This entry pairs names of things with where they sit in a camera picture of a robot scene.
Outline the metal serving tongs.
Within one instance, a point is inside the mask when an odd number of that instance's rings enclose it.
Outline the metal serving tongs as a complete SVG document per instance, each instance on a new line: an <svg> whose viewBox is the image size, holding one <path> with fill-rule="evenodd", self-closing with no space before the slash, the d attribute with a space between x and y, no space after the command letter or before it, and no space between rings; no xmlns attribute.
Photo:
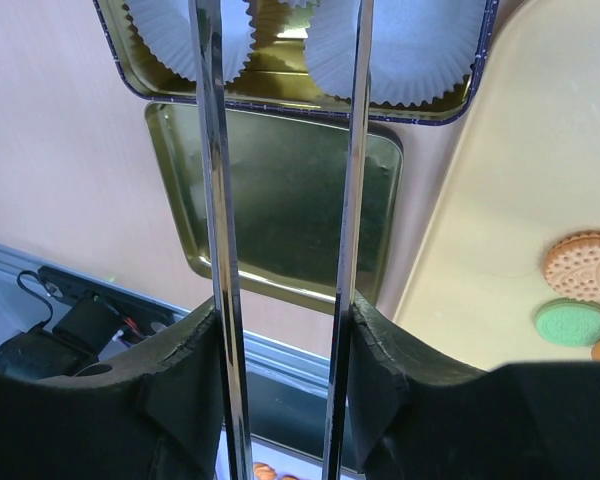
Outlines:
<svg viewBox="0 0 600 480"><path fill-rule="evenodd" d="M188 9L214 306L222 326L222 381L230 475L234 479L251 479L254 470L225 109L221 4L191 1ZM373 2L360 2L322 459L325 479L337 479L341 475L369 120L373 12Z"/></svg>

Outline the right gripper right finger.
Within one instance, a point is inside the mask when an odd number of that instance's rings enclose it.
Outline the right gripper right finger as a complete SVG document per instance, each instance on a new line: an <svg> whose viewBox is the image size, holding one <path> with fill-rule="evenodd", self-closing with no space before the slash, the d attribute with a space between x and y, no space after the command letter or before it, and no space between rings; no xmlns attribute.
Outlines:
<svg viewBox="0 0 600 480"><path fill-rule="evenodd" d="M600 479L600 362L483 371L353 304L348 409L369 479Z"/></svg>

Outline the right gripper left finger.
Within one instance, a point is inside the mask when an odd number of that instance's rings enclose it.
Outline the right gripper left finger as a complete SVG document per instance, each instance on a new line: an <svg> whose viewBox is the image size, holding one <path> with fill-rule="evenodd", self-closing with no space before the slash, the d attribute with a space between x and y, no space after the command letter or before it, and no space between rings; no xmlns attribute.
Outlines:
<svg viewBox="0 0 600 480"><path fill-rule="evenodd" d="M0 479L211 479L224 418L213 302L76 376L0 373Z"/></svg>

